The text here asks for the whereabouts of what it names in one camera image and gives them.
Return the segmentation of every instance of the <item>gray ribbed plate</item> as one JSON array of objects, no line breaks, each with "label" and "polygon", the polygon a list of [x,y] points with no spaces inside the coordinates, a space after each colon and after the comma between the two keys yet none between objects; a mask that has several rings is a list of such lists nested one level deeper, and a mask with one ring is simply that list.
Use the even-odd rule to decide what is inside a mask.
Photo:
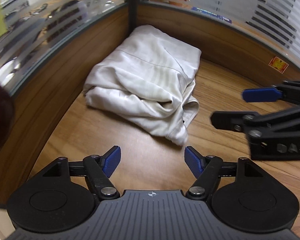
[{"label": "gray ribbed plate", "polygon": [[102,201],[83,224],[54,234],[17,229],[8,240],[298,240],[290,230],[253,235],[233,229],[213,216],[203,201],[189,200],[180,190],[127,190]]}]

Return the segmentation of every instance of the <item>white object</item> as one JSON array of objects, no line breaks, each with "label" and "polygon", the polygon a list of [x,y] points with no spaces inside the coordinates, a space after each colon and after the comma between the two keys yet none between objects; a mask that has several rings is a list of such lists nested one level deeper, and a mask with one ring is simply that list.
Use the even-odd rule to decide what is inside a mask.
[{"label": "white object", "polygon": [[201,51],[144,25],[95,65],[83,92],[87,105],[114,112],[177,145],[199,110],[192,96]]}]

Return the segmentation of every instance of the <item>blue textured pad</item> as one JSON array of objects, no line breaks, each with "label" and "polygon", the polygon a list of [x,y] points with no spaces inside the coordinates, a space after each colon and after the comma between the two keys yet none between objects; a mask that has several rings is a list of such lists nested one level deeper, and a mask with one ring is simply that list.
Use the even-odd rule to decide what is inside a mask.
[{"label": "blue textured pad", "polygon": [[119,165],[121,160],[121,149],[117,147],[106,159],[105,159],[105,166],[103,167],[102,171],[104,174],[110,178],[114,170]]},{"label": "blue textured pad", "polygon": [[246,89],[242,92],[242,98],[247,103],[250,102],[275,102],[282,98],[282,92],[276,88]]},{"label": "blue textured pad", "polygon": [[199,178],[203,172],[200,159],[188,147],[185,149],[185,162],[195,178]]}]

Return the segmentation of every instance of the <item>satin fabric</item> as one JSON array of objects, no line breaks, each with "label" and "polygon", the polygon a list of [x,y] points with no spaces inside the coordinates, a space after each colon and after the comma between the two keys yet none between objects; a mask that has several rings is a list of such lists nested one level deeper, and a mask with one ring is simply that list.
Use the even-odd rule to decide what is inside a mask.
[{"label": "satin fabric", "polygon": [[93,67],[83,87],[87,105],[184,145],[199,110],[192,91],[200,55],[153,26],[140,26]]}]

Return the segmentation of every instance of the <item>wood grain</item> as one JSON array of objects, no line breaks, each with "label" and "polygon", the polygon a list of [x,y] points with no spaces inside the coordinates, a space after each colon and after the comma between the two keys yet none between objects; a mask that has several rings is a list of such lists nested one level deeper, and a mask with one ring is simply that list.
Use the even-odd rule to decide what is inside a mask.
[{"label": "wood grain", "polygon": [[42,148],[91,68],[128,35],[127,7],[100,20],[67,44],[15,99],[11,134],[0,150],[0,203],[24,183]]},{"label": "wood grain", "polygon": [[[196,75],[194,96],[200,110],[190,124],[189,141],[204,155],[214,154],[225,161],[235,162],[249,156],[242,133],[216,130],[210,115],[216,110],[248,110],[261,114],[275,112],[288,106],[284,102],[247,104],[241,92],[256,84],[225,68],[202,60]],[[87,155],[104,154],[119,145],[122,159],[111,181],[122,193],[124,189],[182,189],[186,191],[195,178],[184,162],[184,148],[165,138],[156,138],[121,117],[88,108],[80,94],[50,136],[31,174],[59,156],[70,161],[82,160]],[[287,186],[300,201],[300,161],[257,162],[262,168]],[[84,179],[73,181],[85,186]],[[233,178],[222,179],[221,186]],[[300,236],[300,213],[293,227]]]},{"label": "wood grain", "polygon": [[[243,35],[234,28],[169,8],[141,4],[137,24],[150,24],[168,35],[191,44],[202,51],[201,57],[230,69],[263,86],[284,79],[300,80],[300,69],[265,45]],[[283,74],[268,66],[280,57],[289,63]]]}]

